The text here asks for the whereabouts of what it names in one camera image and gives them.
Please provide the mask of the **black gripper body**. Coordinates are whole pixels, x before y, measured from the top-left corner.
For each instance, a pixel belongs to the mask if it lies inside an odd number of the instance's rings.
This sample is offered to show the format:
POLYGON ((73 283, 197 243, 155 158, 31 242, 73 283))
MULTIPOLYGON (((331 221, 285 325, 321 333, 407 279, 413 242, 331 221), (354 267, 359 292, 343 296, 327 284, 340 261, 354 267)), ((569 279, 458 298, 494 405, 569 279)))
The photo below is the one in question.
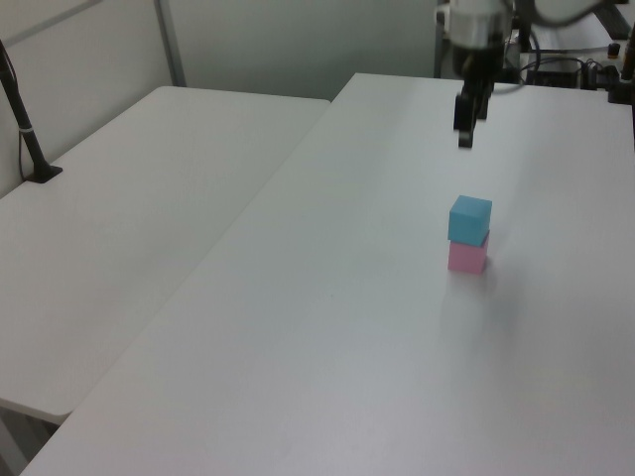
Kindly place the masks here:
POLYGON ((489 99, 494 79, 503 66, 503 45, 484 49, 452 45, 452 68, 463 80, 456 96, 489 99))

